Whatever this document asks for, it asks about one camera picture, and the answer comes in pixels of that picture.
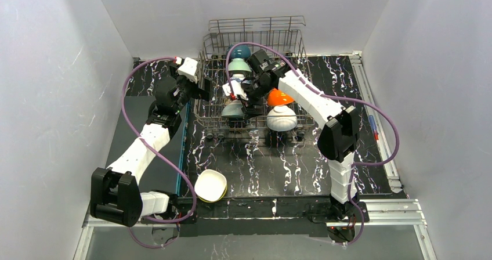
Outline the green celadon bowl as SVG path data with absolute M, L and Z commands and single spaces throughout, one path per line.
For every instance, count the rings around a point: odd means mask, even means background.
M 246 71 L 249 73 L 252 72 L 250 66 L 248 65 L 248 63 L 243 58 L 232 59 L 228 64 L 227 70 L 229 72 L 232 72 L 232 71 Z

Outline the white ribbed bowl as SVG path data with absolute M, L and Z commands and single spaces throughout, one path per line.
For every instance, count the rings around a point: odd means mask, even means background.
M 286 105 L 274 106 L 266 117 L 266 125 L 272 131 L 290 131 L 296 128 L 297 124 L 296 113 Z

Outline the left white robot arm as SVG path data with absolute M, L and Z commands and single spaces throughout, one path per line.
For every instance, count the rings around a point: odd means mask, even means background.
M 211 99 L 211 80 L 201 83 L 185 75 L 167 77 L 154 97 L 133 143 L 108 167 L 93 172 L 89 203 L 92 217 L 132 227 L 140 218 L 167 213 L 173 204 L 176 195 L 158 190 L 141 192 L 139 183 L 179 129 L 181 109 L 191 99 Z

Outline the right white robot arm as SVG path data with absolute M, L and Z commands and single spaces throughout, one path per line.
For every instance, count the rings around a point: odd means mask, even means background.
M 246 118 L 260 114 L 259 101 L 273 89 L 278 89 L 302 107 L 321 128 L 317 141 L 320 153 L 328 160 L 331 197 L 344 204 L 356 190 L 350 180 L 354 151 L 359 139 L 360 116 L 355 106 L 343 107 L 314 86 L 289 60 L 273 59 L 264 50 L 253 53 L 247 63 L 254 73 L 241 87 Z

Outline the yellow rimmed bowl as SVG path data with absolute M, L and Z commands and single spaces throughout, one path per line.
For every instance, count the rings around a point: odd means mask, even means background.
M 199 198 L 201 201 L 203 201 L 205 203 L 215 203 L 215 202 L 220 201 L 222 198 L 224 198 L 224 196 L 226 194 L 227 194 L 227 189 L 225 189 L 224 192 L 221 194 L 221 196 L 215 200 L 207 200 L 207 199 L 202 198 L 201 196 L 197 196 L 197 198 Z

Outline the blue red marker pen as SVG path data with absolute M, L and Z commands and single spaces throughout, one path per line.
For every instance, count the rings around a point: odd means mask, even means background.
M 377 123 L 376 123 L 376 120 L 375 120 L 374 115 L 369 115 L 368 116 L 368 120 L 369 120 L 369 123 L 370 123 L 370 127 L 371 127 L 371 130 L 372 130 L 372 134 L 374 136 L 374 139 L 376 141 L 378 141 L 379 140 L 379 132 L 378 132 L 378 127 L 377 127 Z

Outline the tan interior dark bowl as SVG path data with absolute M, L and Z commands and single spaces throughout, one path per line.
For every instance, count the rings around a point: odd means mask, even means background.
M 234 47 L 234 44 L 230 45 L 226 51 L 226 55 L 229 55 L 229 59 L 244 59 L 247 60 L 251 56 L 251 50 L 248 45 L 238 45 Z

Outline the pale green shallow bowl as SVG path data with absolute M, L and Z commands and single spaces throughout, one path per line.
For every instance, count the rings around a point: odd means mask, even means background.
M 239 100 L 234 100 L 225 105 L 221 112 L 224 118 L 244 118 L 243 104 Z

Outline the white square bowl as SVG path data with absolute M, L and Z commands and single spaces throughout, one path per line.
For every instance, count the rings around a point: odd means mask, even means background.
M 219 198 L 225 189 L 227 189 L 226 177 L 212 169 L 200 173 L 194 185 L 196 195 L 207 200 Z

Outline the orange striped bowl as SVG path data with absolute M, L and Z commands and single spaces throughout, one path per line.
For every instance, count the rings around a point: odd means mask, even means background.
M 294 99 L 291 96 L 276 88 L 272 89 L 267 96 L 268 106 L 285 106 L 293 102 Z

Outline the blue floral bowl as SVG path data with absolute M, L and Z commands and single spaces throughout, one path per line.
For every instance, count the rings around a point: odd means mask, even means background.
M 245 78 L 244 74 L 233 74 L 228 80 L 227 84 L 230 84 L 232 87 L 235 87 L 237 85 L 240 85 L 241 82 L 244 80 L 244 78 Z

